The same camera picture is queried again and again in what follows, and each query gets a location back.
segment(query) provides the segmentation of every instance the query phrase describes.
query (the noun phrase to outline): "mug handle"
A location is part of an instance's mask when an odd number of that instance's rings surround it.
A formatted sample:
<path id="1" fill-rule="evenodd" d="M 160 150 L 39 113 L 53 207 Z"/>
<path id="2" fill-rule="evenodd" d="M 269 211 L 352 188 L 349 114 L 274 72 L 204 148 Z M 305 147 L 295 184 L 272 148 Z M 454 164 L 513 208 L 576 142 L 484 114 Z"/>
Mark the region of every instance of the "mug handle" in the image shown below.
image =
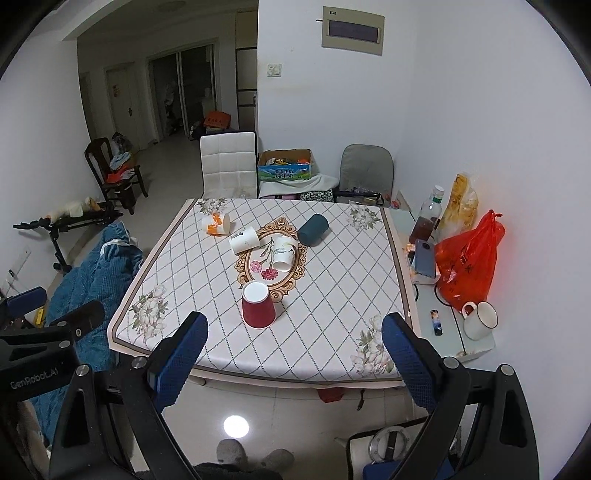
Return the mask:
<path id="1" fill-rule="evenodd" d="M 474 310 L 476 310 L 476 303 L 474 303 L 473 301 L 467 301 L 464 306 L 462 307 L 462 316 L 464 317 L 464 319 L 468 318 L 468 314 L 466 313 L 466 307 L 467 306 L 472 307 Z"/>

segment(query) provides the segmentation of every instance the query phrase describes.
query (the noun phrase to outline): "white paper cup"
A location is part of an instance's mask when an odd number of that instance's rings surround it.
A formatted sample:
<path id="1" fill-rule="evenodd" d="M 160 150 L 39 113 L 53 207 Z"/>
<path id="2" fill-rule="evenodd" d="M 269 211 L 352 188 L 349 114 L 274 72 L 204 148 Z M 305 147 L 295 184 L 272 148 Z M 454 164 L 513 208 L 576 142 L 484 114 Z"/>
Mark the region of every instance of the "white paper cup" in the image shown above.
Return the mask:
<path id="1" fill-rule="evenodd" d="M 261 241 L 259 240 L 255 229 L 251 226 L 236 235 L 232 235 L 228 241 L 230 242 L 230 248 L 235 255 L 238 255 L 245 250 L 261 246 Z"/>
<path id="2" fill-rule="evenodd" d="M 290 236 L 278 236 L 273 239 L 272 267 L 279 272 L 289 272 L 296 259 L 297 240 Z"/>
<path id="3" fill-rule="evenodd" d="M 209 235 L 228 235 L 230 216 L 226 213 L 212 213 L 201 220 L 201 229 Z"/>

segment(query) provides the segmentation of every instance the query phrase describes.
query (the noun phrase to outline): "ceiling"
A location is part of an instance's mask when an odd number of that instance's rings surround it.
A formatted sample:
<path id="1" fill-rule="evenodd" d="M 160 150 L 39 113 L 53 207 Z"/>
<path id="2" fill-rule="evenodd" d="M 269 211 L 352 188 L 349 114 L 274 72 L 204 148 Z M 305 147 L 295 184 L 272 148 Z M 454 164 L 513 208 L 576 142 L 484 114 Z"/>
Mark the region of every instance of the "ceiling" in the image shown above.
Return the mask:
<path id="1" fill-rule="evenodd" d="M 166 11 L 167 7 L 175 6 L 172 4 L 182 3 L 170 0 L 131 0 L 95 23 L 81 35 L 81 39 L 113 33 L 140 34 L 200 13 L 239 11 L 242 7 L 249 8 L 256 4 L 256 0 L 184 0 L 184 5 L 180 8 Z"/>

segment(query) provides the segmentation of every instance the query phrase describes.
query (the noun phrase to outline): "plastic bottle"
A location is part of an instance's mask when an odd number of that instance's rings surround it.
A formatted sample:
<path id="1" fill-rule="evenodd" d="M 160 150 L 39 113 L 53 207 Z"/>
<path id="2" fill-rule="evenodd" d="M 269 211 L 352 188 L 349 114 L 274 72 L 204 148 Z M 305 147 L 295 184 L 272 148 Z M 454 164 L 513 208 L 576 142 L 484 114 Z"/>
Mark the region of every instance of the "plastic bottle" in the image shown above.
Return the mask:
<path id="1" fill-rule="evenodd" d="M 443 198 L 444 193 L 445 190 L 442 187 L 435 185 L 433 194 L 425 200 L 421 207 L 417 223 L 414 224 L 413 231 L 408 237 L 409 243 L 414 245 L 416 240 L 429 240 L 429 237 L 431 236 L 431 233 L 433 233 L 437 221 L 441 216 L 441 199 Z"/>

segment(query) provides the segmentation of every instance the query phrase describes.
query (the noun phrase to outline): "white chair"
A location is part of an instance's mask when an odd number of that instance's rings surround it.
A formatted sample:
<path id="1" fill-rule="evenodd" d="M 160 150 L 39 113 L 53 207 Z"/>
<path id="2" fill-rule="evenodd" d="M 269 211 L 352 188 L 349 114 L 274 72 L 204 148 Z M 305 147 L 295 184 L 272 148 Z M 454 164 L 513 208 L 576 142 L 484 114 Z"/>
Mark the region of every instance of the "white chair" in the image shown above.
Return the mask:
<path id="1" fill-rule="evenodd" d="M 254 132 L 201 137 L 203 198 L 256 198 Z"/>

